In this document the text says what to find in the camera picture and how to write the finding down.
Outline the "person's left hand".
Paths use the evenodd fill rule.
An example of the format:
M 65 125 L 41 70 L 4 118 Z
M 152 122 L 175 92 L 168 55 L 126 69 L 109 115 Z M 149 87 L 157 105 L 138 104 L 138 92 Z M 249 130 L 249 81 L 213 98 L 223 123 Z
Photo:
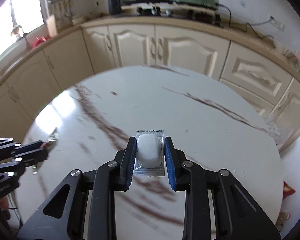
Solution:
M 0 199 L 0 208 L 2 211 L 2 215 L 5 220 L 10 220 L 11 215 L 9 212 L 9 204 L 8 204 L 8 199 L 6 196 Z

